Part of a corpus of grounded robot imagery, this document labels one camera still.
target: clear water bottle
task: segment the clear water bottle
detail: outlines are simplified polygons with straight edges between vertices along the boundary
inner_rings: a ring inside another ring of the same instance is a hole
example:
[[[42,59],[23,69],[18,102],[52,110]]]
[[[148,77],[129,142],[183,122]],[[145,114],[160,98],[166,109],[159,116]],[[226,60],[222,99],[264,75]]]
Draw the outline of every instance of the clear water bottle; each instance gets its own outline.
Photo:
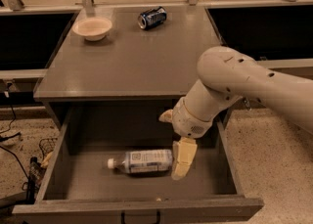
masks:
[[[172,162],[170,150],[131,151],[120,157],[109,158],[108,168],[128,174],[164,172],[171,168]]]

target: beige floor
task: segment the beige floor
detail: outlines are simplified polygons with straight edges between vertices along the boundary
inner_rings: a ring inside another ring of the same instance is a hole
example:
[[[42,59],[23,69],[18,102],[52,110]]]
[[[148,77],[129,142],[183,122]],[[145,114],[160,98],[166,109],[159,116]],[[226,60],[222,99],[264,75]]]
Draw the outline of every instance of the beige floor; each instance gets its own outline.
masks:
[[[16,153],[27,168],[31,156],[41,161],[40,140],[56,137],[58,129],[43,108],[15,111],[17,120],[6,134],[21,131],[22,139],[0,145]],[[12,115],[8,109],[0,113],[2,131]],[[313,223],[313,136],[267,109],[234,111],[227,136],[246,196],[265,203],[245,223]],[[0,167],[1,199],[20,192],[25,180],[15,159],[2,150]],[[13,223],[6,213],[0,212],[0,223]]]

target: soda can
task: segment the soda can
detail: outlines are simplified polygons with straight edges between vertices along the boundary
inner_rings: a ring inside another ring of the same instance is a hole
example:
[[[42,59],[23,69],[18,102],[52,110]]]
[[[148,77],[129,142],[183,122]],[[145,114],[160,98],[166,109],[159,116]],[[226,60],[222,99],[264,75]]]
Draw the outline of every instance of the soda can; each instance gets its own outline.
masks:
[[[166,11],[162,7],[145,11],[138,17],[138,25],[144,30],[160,25],[164,21],[166,21]]]

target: bowl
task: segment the bowl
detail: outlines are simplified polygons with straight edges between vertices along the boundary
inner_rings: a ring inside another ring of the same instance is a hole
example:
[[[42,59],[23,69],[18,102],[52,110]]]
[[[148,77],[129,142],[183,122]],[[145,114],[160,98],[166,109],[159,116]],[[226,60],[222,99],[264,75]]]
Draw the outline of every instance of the bowl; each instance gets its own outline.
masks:
[[[72,26],[74,33],[85,37],[89,41],[97,41],[106,37],[110,29],[112,28],[112,22],[107,18],[91,17],[76,22]]]

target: open drawer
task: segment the open drawer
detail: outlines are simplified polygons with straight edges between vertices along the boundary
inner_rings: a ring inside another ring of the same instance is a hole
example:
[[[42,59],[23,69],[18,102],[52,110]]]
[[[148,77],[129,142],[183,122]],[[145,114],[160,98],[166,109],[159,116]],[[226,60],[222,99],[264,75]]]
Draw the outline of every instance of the open drawer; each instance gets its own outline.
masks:
[[[198,140],[188,175],[172,180],[107,168],[129,150],[171,148],[172,126],[157,120],[173,100],[72,104],[34,205],[14,214],[35,223],[196,223],[248,220],[263,205],[242,193],[220,122]]]

